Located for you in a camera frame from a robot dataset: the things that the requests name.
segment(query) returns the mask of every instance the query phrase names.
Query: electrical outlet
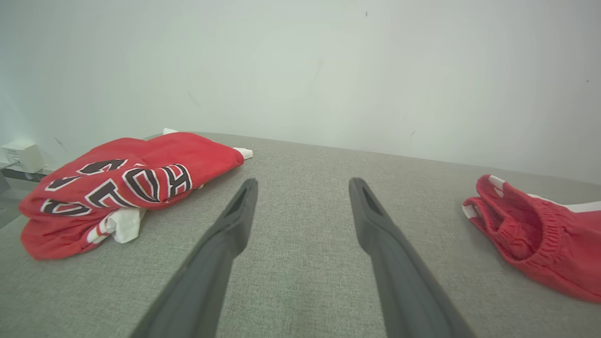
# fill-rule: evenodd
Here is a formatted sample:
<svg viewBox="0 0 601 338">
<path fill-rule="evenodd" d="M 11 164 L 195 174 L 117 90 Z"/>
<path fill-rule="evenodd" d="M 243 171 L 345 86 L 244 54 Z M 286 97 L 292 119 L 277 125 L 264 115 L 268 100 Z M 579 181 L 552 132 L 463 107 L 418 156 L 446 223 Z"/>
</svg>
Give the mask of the electrical outlet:
<svg viewBox="0 0 601 338">
<path fill-rule="evenodd" d="M 13 141 L 2 146 L 8 163 L 20 162 L 19 165 L 10 167 L 12 170 L 24 173 L 35 173 L 44 168 L 44 159 L 41 157 L 37 144 L 22 141 Z"/>
</svg>

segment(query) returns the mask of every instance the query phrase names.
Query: gray fabric surface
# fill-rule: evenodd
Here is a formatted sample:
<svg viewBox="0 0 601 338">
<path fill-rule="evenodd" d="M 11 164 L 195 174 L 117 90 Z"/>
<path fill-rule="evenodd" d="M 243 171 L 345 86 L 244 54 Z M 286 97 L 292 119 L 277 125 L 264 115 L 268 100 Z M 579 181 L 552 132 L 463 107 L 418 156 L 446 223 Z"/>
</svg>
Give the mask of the gray fabric surface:
<svg viewBox="0 0 601 338">
<path fill-rule="evenodd" d="M 138 239 L 38 262 L 23 219 L 0 230 L 0 336 L 126 337 L 240 184 L 259 182 L 251 238 L 231 272 L 219 337 L 385 337 L 348 181 L 362 177 L 479 337 L 597 337 L 601 305 L 541 286 L 505 263 L 461 203 L 492 173 L 564 204 L 601 186 L 401 156 L 203 134 L 255 157 L 168 209 Z"/>
</svg>

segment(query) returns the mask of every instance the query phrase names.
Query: white trim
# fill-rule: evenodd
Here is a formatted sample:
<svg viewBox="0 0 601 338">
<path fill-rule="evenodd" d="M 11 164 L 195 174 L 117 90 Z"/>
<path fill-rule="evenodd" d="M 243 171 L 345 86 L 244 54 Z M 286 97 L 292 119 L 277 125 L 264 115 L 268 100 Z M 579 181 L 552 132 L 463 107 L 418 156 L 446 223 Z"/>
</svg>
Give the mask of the white trim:
<svg viewBox="0 0 601 338">
<path fill-rule="evenodd" d="M 98 244 L 98 243 L 100 243 L 100 242 L 104 241 L 104 240 L 105 240 L 105 238 L 107 238 L 107 237 L 108 237 L 107 235 L 102 235 L 102 236 L 99 236 L 99 237 L 98 237 L 98 238 L 96 238 L 96 239 L 95 239 L 95 240 L 94 240 L 92 243 L 94 243 L 94 244 Z"/>
<path fill-rule="evenodd" d="M 569 211 L 571 212 L 591 212 L 591 211 L 600 211 L 601 210 L 601 201 L 597 201 L 597 202 L 589 202 L 589 203 L 583 203 L 583 204 L 559 204 L 555 201 L 552 201 L 550 199 L 541 197 L 539 195 L 534 195 L 534 194 L 528 194 L 528 196 L 530 197 L 534 197 L 534 198 L 538 198 L 541 199 L 543 201 L 547 201 L 547 202 L 551 202 L 553 204 L 557 204 L 559 206 L 565 207 L 567 208 Z"/>
<path fill-rule="evenodd" d="M 489 182 L 495 188 L 496 194 L 499 195 L 499 197 L 503 198 L 505 196 L 503 194 L 503 183 L 505 183 L 505 181 L 503 181 L 502 179 L 500 179 L 494 175 L 490 175 Z"/>
<path fill-rule="evenodd" d="M 468 219 L 479 217 L 478 212 L 476 212 L 476 207 L 474 205 L 462 206 L 461 208 L 463 209 L 465 217 L 467 217 Z"/>
<path fill-rule="evenodd" d="M 96 233 L 96 228 L 99 227 L 100 224 L 97 224 L 92 227 L 92 229 L 88 232 L 88 236 L 85 238 L 88 243 L 94 243 L 96 239 L 98 239 L 98 234 Z"/>
</svg>

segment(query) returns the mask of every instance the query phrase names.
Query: white wall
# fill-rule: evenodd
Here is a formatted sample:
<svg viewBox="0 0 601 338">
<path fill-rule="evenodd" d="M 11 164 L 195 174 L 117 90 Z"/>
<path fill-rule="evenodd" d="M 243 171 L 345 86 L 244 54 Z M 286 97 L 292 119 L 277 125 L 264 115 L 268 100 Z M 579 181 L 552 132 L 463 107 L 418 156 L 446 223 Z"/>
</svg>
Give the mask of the white wall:
<svg viewBox="0 0 601 338">
<path fill-rule="evenodd" d="M 601 183 L 600 37 L 599 0 L 5 0 L 0 80 L 51 167 L 169 127 Z"/>
</svg>

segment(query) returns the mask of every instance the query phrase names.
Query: red fabric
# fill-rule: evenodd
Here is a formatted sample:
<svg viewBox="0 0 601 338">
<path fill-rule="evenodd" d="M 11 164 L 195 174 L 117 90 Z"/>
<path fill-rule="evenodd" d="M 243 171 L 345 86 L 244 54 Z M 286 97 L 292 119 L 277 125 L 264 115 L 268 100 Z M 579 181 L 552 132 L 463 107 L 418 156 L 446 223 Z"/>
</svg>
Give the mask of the red fabric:
<svg viewBox="0 0 601 338">
<path fill-rule="evenodd" d="M 474 223 L 503 258 L 529 278 L 575 298 L 601 303 L 601 211 L 572 212 L 503 183 L 499 195 L 478 180 Z"/>
<path fill-rule="evenodd" d="M 243 163 L 237 150 L 191 133 L 111 141 L 46 176 L 21 202 L 30 218 L 21 241 L 35 259 L 86 252 L 98 246 L 88 234 L 101 233 L 112 211 L 167 207 Z"/>
</svg>

